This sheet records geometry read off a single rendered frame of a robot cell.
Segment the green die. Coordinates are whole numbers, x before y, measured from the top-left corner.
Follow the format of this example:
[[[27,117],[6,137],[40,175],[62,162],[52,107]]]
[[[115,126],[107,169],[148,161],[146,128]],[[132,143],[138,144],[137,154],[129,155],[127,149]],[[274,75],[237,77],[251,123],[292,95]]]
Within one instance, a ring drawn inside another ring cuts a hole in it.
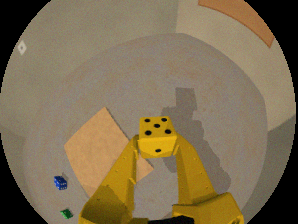
[[[69,219],[69,218],[73,217],[73,215],[71,214],[71,212],[68,209],[65,209],[60,212],[64,216],[65,219]]]

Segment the blue die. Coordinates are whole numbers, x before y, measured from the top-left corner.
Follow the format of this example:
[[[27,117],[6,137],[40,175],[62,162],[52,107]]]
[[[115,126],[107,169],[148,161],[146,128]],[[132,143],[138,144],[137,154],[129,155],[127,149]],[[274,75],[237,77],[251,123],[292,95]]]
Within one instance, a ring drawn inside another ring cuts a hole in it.
[[[67,181],[62,176],[54,176],[54,184],[59,190],[67,189]]]

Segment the yellow die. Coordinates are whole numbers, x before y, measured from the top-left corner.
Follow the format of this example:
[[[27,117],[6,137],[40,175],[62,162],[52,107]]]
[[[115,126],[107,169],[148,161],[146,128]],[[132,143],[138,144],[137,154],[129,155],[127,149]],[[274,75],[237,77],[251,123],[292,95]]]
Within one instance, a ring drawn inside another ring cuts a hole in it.
[[[140,118],[139,144],[143,159],[171,156],[177,139],[170,117]]]

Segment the tan mat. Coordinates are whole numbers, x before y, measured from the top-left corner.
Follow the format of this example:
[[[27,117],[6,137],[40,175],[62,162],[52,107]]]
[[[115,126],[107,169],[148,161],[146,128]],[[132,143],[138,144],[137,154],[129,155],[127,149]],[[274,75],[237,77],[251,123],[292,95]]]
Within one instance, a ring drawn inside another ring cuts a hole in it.
[[[71,167],[89,197],[103,182],[128,143],[128,138],[104,107],[64,145]],[[137,182],[154,170],[140,153],[136,168]]]

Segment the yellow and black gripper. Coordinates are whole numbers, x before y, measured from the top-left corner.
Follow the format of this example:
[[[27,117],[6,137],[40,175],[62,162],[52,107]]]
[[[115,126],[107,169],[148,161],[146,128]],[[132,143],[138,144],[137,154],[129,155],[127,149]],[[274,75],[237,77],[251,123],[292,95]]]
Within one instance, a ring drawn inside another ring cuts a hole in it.
[[[139,135],[135,135],[83,206],[78,224],[244,224],[232,194],[215,192],[195,148],[179,133],[177,136],[173,155],[177,164],[178,204],[173,205],[172,218],[149,221],[132,216],[140,149]]]

